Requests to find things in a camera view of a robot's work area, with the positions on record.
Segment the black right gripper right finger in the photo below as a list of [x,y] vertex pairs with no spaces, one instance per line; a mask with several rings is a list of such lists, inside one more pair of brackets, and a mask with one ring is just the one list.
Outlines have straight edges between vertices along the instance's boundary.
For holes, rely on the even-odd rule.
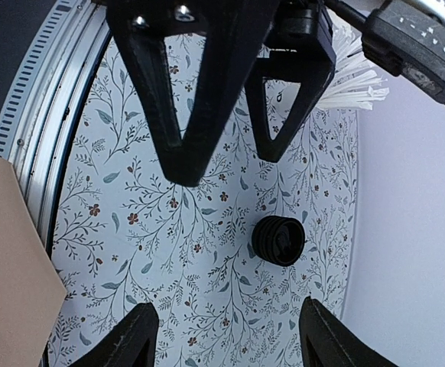
[[305,366],[393,366],[369,348],[321,302],[306,297],[299,317],[302,359]]

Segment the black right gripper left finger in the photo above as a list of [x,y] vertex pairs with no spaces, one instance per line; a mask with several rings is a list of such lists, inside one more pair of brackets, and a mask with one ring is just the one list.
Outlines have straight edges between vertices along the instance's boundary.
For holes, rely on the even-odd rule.
[[71,366],[153,367],[158,327],[158,313],[153,304],[137,304],[93,349]]

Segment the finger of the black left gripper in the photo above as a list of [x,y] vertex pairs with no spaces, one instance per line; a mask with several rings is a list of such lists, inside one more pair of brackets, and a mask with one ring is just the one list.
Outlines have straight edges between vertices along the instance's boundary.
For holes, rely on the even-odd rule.
[[106,20],[164,176],[195,187],[253,68],[276,1],[109,1]]
[[[264,45],[269,55],[256,59],[245,97],[258,157],[277,163],[334,78],[333,22],[324,7],[280,7]],[[271,137],[265,84],[277,81],[298,90],[279,132]]]

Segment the stack of black cup lids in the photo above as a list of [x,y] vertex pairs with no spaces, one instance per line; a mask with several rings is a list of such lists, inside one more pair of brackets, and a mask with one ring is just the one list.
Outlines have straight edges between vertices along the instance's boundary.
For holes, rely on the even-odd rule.
[[295,218],[266,216],[252,230],[251,247],[262,260],[289,267],[302,255],[305,231]]

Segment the brown paper bag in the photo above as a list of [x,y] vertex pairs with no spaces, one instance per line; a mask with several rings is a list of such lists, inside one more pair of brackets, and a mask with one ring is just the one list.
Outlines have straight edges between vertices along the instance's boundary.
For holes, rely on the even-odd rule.
[[0,158],[0,366],[37,366],[67,292]]

